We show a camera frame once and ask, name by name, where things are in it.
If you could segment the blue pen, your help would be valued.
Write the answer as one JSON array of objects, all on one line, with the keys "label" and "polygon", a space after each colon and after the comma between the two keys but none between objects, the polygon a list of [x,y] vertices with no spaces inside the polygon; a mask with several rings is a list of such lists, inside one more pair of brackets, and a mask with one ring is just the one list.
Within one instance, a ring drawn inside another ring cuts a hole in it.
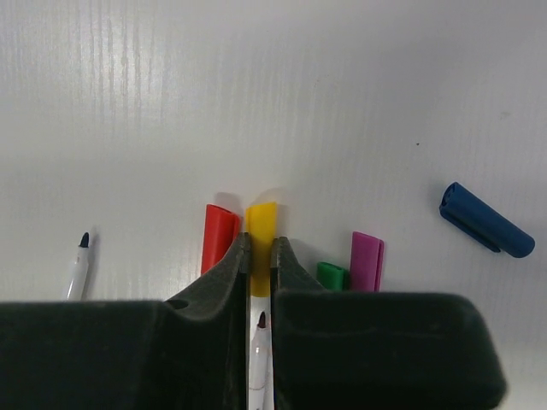
[{"label": "blue pen", "polygon": [[90,240],[88,231],[80,239],[74,263],[69,271],[68,284],[62,294],[64,301],[80,301],[84,296],[89,272]]}]

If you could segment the blue pen cap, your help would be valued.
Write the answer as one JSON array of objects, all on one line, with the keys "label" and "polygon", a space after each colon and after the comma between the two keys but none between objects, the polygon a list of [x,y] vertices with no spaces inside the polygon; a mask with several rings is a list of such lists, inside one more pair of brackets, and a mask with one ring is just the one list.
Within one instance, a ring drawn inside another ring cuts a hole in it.
[{"label": "blue pen cap", "polygon": [[450,184],[438,207],[442,218],[494,253],[520,259],[535,249],[535,240],[461,184]]}]

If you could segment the yellow pen cap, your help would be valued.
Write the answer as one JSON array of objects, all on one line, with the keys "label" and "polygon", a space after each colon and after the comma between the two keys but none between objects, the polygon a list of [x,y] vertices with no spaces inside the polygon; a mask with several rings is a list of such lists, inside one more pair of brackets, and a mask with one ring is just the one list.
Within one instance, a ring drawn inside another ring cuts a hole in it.
[{"label": "yellow pen cap", "polygon": [[245,229],[250,235],[250,293],[270,296],[271,250],[277,231],[277,203],[253,205],[245,211]]}]

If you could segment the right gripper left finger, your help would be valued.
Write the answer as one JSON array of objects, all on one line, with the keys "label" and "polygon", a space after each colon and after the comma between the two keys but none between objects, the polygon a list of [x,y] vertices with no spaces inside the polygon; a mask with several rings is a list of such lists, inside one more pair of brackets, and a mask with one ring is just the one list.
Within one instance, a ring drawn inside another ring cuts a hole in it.
[{"label": "right gripper left finger", "polygon": [[165,301],[5,302],[4,409],[244,409],[250,238]]}]

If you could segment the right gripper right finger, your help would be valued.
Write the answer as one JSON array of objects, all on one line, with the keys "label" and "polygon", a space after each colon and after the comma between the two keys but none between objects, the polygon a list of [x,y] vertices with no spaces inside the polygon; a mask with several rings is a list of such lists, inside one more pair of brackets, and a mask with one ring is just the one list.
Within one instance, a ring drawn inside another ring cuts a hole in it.
[{"label": "right gripper right finger", "polygon": [[507,382],[479,310],[445,293],[333,291],[272,251],[278,409],[493,409]]}]

